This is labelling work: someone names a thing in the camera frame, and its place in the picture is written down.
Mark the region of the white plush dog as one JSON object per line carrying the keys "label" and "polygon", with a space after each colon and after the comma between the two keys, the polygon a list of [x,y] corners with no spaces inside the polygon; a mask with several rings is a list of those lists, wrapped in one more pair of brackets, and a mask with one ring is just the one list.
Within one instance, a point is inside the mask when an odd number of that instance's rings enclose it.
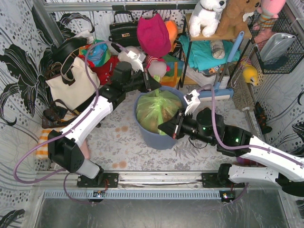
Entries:
{"label": "white plush dog", "polygon": [[199,0],[189,20],[191,37],[214,35],[226,3],[226,0]]}

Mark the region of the rainbow striped bag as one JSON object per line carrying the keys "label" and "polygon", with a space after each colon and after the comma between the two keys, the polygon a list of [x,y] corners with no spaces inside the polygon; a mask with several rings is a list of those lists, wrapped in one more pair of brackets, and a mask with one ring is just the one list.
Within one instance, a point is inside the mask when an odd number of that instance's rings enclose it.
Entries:
{"label": "rainbow striped bag", "polygon": [[169,54],[163,57],[168,70],[161,79],[161,85],[175,87],[183,73],[184,62]]}

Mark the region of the red folded cloth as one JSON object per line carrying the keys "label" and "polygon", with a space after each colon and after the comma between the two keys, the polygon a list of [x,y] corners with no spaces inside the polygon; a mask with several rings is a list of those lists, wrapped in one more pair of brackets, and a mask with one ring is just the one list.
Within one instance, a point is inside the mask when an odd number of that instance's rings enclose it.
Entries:
{"label": "red folded cloth", "polygon": [[113,75],[114,68],[119,62],[118,56],[111,56],[110,59],[100,67],[91,68],[99,78],[100,85],[104,85],[110,81],[111,76]]}

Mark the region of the brown plush bear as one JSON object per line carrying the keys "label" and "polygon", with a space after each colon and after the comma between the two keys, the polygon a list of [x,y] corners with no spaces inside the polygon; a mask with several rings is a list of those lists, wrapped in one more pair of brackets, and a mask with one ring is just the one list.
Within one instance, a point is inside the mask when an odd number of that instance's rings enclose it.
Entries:
{"label": "brown plush bear", "polygon": [[260,0],[229,0],[222,12],[216,35],[225,35],[229,27],[234,28],[236,36],[239,32],[245,31],[248,17],[254,15],[260,2]]}

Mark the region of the white plush lamb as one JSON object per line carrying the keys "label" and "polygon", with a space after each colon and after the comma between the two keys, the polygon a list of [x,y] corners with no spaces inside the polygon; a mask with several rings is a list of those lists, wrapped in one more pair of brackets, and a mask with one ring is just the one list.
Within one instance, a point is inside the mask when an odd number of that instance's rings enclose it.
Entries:
{"label": "white plush lamb", "polygon": [[118,60],[120,62],[128,62],[128,63],[132,63],[132,59],[127,55],[127,53],[129,51],[132,51],[136,54],[140,54],[141,53],[141,49],[135,46],[128,46],[126,47],[127,51],[122,50],[119,54],[118,54]]}

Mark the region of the orange checked towel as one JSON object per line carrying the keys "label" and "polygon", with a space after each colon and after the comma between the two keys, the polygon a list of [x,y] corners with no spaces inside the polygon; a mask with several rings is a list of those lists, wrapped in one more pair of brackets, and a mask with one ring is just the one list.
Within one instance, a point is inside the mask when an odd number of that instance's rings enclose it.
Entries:
{"label": "orange checked towel", "polygon": [[[52,131],[52,129],[43,129],[41,131],[38,144],[42,144],[48,140],[48,135]],[[44,160],[48,158],[48,144],[44,144],[40,146],[35,151],[35,156],[37,159]]]}

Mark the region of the metal base rail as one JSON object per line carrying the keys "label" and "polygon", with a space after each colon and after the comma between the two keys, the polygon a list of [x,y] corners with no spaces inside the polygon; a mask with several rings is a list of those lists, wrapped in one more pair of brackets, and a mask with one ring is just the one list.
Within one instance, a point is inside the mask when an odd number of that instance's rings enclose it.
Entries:
{"label": "metal base rail", "polygon": [[76,174],[59,173],[39,187],[45,197],[76,200],[225,200],[244,184],[220,185],[217,175],[202,171],[107,171],[100,186]]}

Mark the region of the pink plush toy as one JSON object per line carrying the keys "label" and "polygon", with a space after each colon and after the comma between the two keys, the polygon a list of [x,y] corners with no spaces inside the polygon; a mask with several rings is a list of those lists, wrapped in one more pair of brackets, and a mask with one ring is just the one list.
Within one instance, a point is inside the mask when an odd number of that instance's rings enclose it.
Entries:
{"label": "pink plush toy", "polygon": [[271,29],[278,19],[278,13],[282,10],[286,0],[262,0],[260,7],[257,8],[259,17],[252,29]]}

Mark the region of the grey dust mop head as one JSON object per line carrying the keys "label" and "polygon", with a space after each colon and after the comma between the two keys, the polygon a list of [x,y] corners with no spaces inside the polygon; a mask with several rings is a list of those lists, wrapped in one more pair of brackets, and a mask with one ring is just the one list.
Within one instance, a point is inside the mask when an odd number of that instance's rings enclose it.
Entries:
{"label": "grey dust mop head", "polygon": [[235,108],[239,111],[249,111],[250,102],[248,99],[249,93],[247,92],[247,84],[244,81],[244,78],[241,73],[233,76],[231,80],[231,88],[234,91],[232,100],[235,104]]}

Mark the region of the magenta hanging cloth bag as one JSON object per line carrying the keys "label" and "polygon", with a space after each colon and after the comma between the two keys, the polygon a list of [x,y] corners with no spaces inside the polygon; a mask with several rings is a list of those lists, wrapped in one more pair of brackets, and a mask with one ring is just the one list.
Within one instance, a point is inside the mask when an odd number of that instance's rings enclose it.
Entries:
{"label": "magenta hanging cloth bag", "polygon": [[137,38],[142,50],[152,57],[161,58],[171,49],[169,33],[159,13],[150,19],[139,19]]}

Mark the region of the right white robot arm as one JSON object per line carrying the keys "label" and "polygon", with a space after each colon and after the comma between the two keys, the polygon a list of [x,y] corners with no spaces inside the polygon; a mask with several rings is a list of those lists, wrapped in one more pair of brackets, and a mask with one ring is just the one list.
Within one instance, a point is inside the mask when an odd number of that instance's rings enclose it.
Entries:
{"label": "right white robot arm", "polygon": [[229,163],[221,164],[216,173],[202,175],[205,188],[243,186],[257,183],[278,186],[293,196],[304,195],[304,160],[272,147],[252,133],[232,125],[224,124],[223,116],[213,114],[205,108],[193,119],[183,109],[158,129],[173,139],[185,135],[215,146],[225,156],[257,162],[256,167]]}

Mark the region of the green plastic trash bag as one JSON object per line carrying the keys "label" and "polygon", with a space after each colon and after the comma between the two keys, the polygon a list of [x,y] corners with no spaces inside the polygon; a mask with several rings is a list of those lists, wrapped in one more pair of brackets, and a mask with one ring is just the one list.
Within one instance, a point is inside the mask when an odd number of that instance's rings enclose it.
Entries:
{"label": "green plastic trash bag", "polygon": [[158,126],[169,121],[182,107],[182,101],[177,95],[158,88],[139,97],[135,106],[136,119],[145,130],[165,135]]}

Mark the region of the blue plastic trash bin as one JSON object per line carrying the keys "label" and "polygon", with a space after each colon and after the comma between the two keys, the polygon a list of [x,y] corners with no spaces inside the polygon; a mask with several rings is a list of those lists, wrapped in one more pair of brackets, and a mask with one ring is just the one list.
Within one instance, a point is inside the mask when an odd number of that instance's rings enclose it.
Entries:
{"label": "blue plastic trash bin", "polygon": [[[184,94],[181,91],[179,91],[173,87],[169,87],[169,86],[162,86],[161,88],[162,88],[162,90],[168,90],[168,91],[174,93],[175,95],[177,95],[179,97],[179,99],[182,101],[182,105],[183,105],[182,109],[187,107],[187,104],[184,100]],[[151,132],[145,130],[143,127],[141,127],[140,124],[138,123],[138,121],[136,119],[135,106],[137,105],[139,97],[135,101],[134,108],[133,108],[133,115],[134,115],[137,125],[139,126],[141,136],[143,137],[145,143],[147,144],[147,146],[152,147],[157,150],[166,150],[166,149],[172,148],[177,142],[176,139],[171,138],[167,134],[159,135],[156,133],[151,133]]]}

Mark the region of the orange plush toy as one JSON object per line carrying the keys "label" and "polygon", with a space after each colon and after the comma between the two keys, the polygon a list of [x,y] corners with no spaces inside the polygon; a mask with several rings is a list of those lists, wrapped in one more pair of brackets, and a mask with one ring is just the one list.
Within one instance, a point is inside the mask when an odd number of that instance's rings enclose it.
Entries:
{"label": "orange plush toy", "polygon": [[174,41],[177,38],[178,35],[178,27],[175,23],[175,21],[172,20],[167,20],[164,22],[169,34],[169,41],[171,43],[171,49],[173,49],[175,47],[174,45]]}

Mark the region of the cream canvas tote bag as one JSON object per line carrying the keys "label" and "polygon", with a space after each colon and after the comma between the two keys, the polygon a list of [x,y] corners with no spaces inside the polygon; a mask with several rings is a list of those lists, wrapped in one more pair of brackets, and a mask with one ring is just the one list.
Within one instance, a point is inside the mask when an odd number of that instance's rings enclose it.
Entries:
{"label": "cream canvas tote bag", "polygon": [[95,93],[95,86],[99,87],[100,81],[95,72],[89,67],[85,68],[84,60],[79,57],[74,59],[71,71],[75,79],[71,85],[65,84],[60,75],[50,78],[46,83],[53,100],[60,99],[69,109],[75,110]]}

